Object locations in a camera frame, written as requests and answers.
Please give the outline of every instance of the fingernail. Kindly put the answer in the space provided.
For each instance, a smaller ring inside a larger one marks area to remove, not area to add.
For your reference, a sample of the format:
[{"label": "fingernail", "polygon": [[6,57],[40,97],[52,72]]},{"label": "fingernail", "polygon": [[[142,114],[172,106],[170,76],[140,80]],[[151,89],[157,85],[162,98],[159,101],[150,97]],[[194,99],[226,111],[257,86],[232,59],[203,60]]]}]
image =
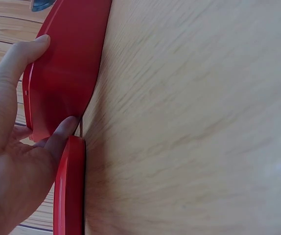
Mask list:
[{"label": "fingernail", "polygon": [[44,42],[47,42],[49,40],[49,38],[50,38],[49,35],[44,34],[44,35],[36,38],[34,41],[38,42],[38,43],[44,43]]}]

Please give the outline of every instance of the finger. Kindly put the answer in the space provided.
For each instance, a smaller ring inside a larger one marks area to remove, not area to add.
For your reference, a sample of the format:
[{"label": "finger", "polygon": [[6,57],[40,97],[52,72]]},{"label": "finger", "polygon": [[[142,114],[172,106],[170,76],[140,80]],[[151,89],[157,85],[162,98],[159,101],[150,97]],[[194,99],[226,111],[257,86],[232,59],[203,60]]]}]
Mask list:
[{"label": "finger", "polygon": [[48,48],[50,38],[14,44],[0,62],[0,148],[6,147],[17,114],[17,82],[28,63]]},{"label": "finger", "polygon": [[0,80],[16,86],[25,67],[38,59],[49,47],[49,35],[42,35],[31,42],[15,43],[0,62]]},{"label": "finger", "polygon": [[58,128],[45,144],[44,149],[46,149],[57,162],[60,161],[68,137],[73,134],[77,125],[78,120],[76,117],[66,118],[60,123]]},{"label": "finger", "polygon": [[27,126],[14,125],[11,137],[14,140],[20,141],[29,137],[32,134],[32,132],[33,131],[29,129]]},{"label": "finger", "polygon": [[38,141],[36,144],[34,144],[34,147],[35,148],[37,148],[37,147],[44,148],[44,146],[46,145],[48,139],[49,139],[49,137],[44,138],[44,139]]}]

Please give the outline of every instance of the wood grain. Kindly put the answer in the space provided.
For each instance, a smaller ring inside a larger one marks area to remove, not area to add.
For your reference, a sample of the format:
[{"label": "wood grain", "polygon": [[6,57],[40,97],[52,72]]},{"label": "wood grain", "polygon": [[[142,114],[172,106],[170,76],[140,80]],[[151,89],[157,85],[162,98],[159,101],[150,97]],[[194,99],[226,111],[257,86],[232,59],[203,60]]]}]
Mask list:
[{"label": "wood grain", "polygon": [[281,234],[281,1],[114,1],[83,121],[86,234]]}]

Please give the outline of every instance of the red curved edge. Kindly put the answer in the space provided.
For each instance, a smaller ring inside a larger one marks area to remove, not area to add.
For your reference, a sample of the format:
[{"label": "red curved edge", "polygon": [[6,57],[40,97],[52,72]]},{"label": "red curved edge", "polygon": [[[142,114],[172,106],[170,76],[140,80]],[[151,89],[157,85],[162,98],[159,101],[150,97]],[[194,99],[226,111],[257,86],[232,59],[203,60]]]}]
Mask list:
[{"label": "red curved edge", "polygon": [[[45,22],[43,23],[41,29],[39,30],[36,38],[47,33],[48,28],[51,25],[52,19],[57,14],[57,11],[59,10],[59,7],[63,1],[64,0],[60,0],[60,1],[58,0],[56,2],[56,4],[52,7],[51,11],[49,12],[49,14],[46,17]],[[23,80],[22,80],[23,103],[24,103],[26,126],[31,130],[33,130],[33,124],[32,124],[32,117],[31,117],[31,110],[30,110],[29,84],[30,84],[30,79],[31,79],[32,72],[33,72],[33,65],[34,65],[34,63],[26,66],[24,74],[23,74]]]},{"label": "red curved edge", "polygon": [[85,142],[70,136],[60,160],[53,207],[54,235],[82,235],[84,232]]},{"label": "red curved edge", "polygon": [[112,0],[57,0],[37,36],[47,51],[23,75],[26,123],[35,142],[69,116],[81,117],[97,82]]}]

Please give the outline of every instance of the red plastic part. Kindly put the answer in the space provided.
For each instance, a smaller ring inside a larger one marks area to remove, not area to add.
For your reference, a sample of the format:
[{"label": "red plastic part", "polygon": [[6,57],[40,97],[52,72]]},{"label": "red plastic part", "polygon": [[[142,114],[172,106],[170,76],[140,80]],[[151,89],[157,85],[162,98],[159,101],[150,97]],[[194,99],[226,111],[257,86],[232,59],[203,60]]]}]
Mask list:
[{"label": "red plastic part", "polygon": [[60,160],[53,200],[53,234],[83,234],[85,142],[70,136]]},{"label": "red plastic part", "polygon": [[[37,36],[49,34],[44,55],[27,66],[23,100],[31,139],[49,137],[69,116],[81,117],[96,84],[112,0],[57,0]],[[55,235],[83,234],[85,143],[71,136],[54,192]]]},{"label": "red plastic part", "polygon": [[37,36],[48,34],[44,55],[23,75],[31,138],[50,136],[68,116],[83,115],[95,88],[112,0],[57,0]]}]

